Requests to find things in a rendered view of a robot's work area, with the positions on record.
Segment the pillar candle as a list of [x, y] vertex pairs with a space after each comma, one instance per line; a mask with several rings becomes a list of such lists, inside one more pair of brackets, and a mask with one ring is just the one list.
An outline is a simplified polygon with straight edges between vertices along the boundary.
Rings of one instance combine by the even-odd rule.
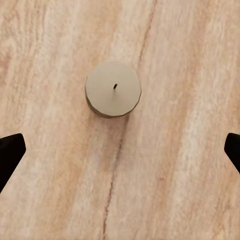
[[105, 119], [131, 113], [142, 94], [136, 71], [117, 60], [95, 65], [86, 77], [84, 90], [90, 110]]

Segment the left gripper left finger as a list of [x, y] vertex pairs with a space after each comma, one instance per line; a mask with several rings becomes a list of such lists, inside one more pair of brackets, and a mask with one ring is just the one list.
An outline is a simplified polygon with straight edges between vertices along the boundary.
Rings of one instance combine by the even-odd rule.
[[0, 138], [0, 193], [26, 152], [21, 133]]

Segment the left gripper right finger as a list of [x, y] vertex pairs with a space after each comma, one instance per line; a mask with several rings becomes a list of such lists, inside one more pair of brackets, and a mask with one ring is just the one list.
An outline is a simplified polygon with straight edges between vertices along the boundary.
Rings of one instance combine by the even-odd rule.
[[240, 173], [240, 135], [228, 133], [224, 151]]

